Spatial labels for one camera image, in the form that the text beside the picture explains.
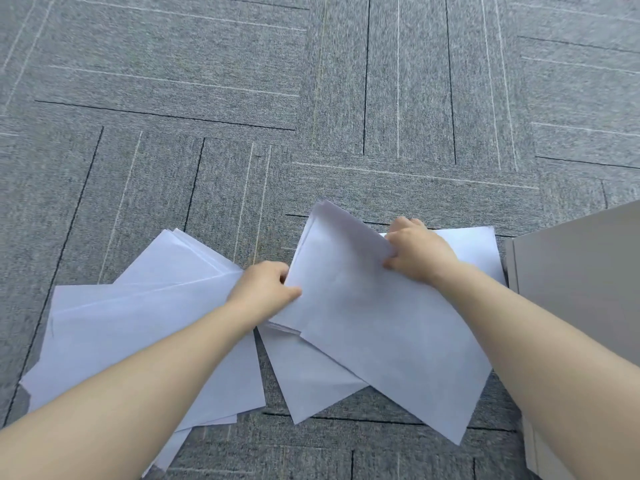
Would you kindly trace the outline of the person's right hand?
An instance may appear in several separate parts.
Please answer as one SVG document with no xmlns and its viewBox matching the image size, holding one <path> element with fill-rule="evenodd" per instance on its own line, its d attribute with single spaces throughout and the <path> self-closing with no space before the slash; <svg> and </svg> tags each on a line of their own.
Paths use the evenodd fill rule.
<svg viewBox="0 0 640 480">
<path fill-rule="evenodd" d="M 385 239 L 390 257 L 403 259 L 402 275 L 416 282 L 439 288 L 461 265 L 450 245 L 419 219 L 397 217 Z"/>
</svg>

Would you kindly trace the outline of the person's left hand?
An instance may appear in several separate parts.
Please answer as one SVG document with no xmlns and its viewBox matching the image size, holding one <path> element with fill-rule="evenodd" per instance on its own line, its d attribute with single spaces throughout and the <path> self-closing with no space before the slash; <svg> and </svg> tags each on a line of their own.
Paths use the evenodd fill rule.
<svg viewBox="0 0 640 480">
<path fill-rule="evenodd" d="M 275 316 L 276 287 L 284 284 L 289 266 L 265 260 L 248 267 L 231 290 L 224 305 L 247 329 L 253 329 Z"/>
</svg>

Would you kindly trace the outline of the bundle of white paper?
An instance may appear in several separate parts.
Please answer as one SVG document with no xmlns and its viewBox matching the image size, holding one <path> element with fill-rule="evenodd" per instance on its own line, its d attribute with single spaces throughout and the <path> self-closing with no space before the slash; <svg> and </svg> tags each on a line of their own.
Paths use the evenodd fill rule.
<svg viewBox="0 0 640 480">
<path fill-rule="evenodd" d="M 375 230 L 317 202 L 285 281 L 302 295 L 270 321 L 459 445 L 491 365 L 443 296 L 384 268 L 391 254 Z"/>
</svg>

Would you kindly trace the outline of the person's right forearm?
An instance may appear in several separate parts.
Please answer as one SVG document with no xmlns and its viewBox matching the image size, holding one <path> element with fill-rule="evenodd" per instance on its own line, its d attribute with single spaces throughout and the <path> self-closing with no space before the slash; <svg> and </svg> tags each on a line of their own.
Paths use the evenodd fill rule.
<svg viewBox="0 0 640 480">
<path fill-rule="evenodd" d="M 640 480 L 640 368 L 478 269 L 428 269 L 577 480 Z"/>
</svg>

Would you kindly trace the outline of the person's left forearm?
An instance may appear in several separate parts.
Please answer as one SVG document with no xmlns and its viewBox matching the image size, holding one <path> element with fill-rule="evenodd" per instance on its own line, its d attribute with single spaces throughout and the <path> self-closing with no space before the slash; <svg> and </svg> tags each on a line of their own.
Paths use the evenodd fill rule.
<svg viewBox="0 0 640 480">
<path fill-rule="evenodd" d="M 140 480 L 257 311 L 229 301 L 3 429 L 0 480 Z"/>
</svg>

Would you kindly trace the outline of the single white paper sheet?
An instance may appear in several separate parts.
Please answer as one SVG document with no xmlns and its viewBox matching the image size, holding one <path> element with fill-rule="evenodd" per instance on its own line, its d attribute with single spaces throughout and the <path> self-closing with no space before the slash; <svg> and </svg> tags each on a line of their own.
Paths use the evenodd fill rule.
<svg viewBox="0 0 640 480">
<path fill-rule="evenodd" d="M 506 284 L 494 229 L 491 226 L 434 230 L 450 245 L 460 261 Z"/>
<path fill-rule="evenodd" d="M 367 387 L 299 335 L 261 325 L 258 332 L 293 424 L 297 425 Z"/>
</svg>

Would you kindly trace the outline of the pile of white paper sheets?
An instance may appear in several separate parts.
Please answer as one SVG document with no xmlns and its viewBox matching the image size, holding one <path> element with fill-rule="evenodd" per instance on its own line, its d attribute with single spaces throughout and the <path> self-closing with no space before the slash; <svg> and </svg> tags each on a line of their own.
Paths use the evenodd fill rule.
<svg viewBox="0 0 640 480">
<path fill-rule="evenodd" d="M 163 230 L 113 284 L 58 285 L 40 357 L 20 380 L 28 411 L 222 305 L 241 268 L 180 229 Z M 222 360 L 162 448 L 167 470 L 192 428 L 266 405 L 253 332 Z"/>
</svg>

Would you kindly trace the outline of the grey cabinet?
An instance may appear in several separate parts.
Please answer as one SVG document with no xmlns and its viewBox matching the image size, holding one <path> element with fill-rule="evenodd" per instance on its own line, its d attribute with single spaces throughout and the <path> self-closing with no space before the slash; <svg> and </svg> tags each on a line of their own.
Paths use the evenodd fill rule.
<svg viewBox="0 0 640 480">
<path fill-rule="evenodd" d="M 640 200 L 510 240 L 509 288 L 640 367 Z"/>
</svg>

